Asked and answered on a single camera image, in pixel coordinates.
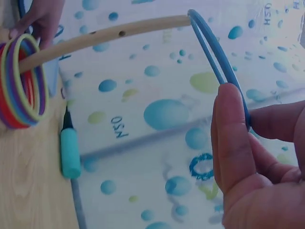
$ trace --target table surface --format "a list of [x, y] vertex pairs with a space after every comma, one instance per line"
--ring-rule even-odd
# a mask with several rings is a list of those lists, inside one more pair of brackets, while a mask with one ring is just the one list
[[[0, 0], [0, 23], [13, 25], [16, 0]], [[35, 128], [0, 133], [0, 228], [78, 229], [71, 183], [61, 176], [59, 132], [65, 101], [51, 99]]]

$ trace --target wooden stick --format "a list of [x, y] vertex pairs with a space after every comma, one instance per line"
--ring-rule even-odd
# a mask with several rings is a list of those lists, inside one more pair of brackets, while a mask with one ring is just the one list
[[66, 42], [61, 42], [48, 49], [37, 52], [19, 63], [20, 73], [33, 69], [45, 62], [51, 61], [65, 54], [94, 46], [103, 42], [116, 40], [118, 38], [132, 36], [140, 33], [166, 30], [174, 27], [190, 25], [190, 20], [185, 15], [171, 16], [165, 18], [149, 19], [110, 27], [104, 30], [82, 35]]

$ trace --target teal marker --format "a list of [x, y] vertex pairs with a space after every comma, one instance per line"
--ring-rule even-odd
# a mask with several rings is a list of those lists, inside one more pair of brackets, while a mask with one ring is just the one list
[[81, 158], [76, 130], [66, 107], [61, 130], [61, 169], [65, 178], [76, 179], [81, 175]]

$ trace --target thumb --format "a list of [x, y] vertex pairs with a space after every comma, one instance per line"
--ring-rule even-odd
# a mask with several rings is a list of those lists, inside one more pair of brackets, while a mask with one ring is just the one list
[[37, 17], [35, 12], [30, 10], [16, 23], [12, 29], [10, 29], [10, 38], [15, 39], [17, 36], [23, 34], [36, 20]]

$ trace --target finger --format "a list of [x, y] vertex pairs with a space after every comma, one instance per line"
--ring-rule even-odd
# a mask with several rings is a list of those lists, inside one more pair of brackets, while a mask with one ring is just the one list
[[240, 91], [230, 83], [219, 87], [216, 103], [218, 160], [224, 194], [256, 173]]
[[297, 167], [280, 163], [251, 133], [249, 140], [258, 173], [267, 177], [273, 184], [300, 180], [301, 172]]
[[33, 36], [33, 38], [35, 38], [35, 40], [38, 40], [40, 38], [38, 31], [39, 31], [39, 29], [37, 29], [37, 28], [33, 29], [32, 36]]
[[41, 50], [52, 46], [52, 42], [56, 32], [57, 32], [56, 24], [53, 24], [50, 27], [46, 27], [41, 30], [40, 32], [41, 40], [39, 44]]
[[214, 178], [218, 185], [218, 187], [221, 189], [221, 171], [219, 167], [219, 160], [218, 160], [218, 136], [217, 136], [217, 126], [216, 126], [216, 103], [217, 103], [217, 97], [214, 101], [214, 107], [213, 107], [213, 116], [212, 116], [212, 124], [211, 124], [211, 138], [212, 138], [212, 151], [213, 151], [213, 171], [214, 171]]
[[305, 101], [301, 101], [252, 110], [251, 126], [262, 137], [293, 142], [295, 124], [304, 107]]
[[252, 127], [260, 136], [294, 142], [302, 178], [305, 179], [305, 101], [273, 105], [251, 112]]
[[23, 34], [35, 21], [37, 16], [34, 10], [27, 12], [10, 30], [10, 38], [15, 39], [17, 36]]

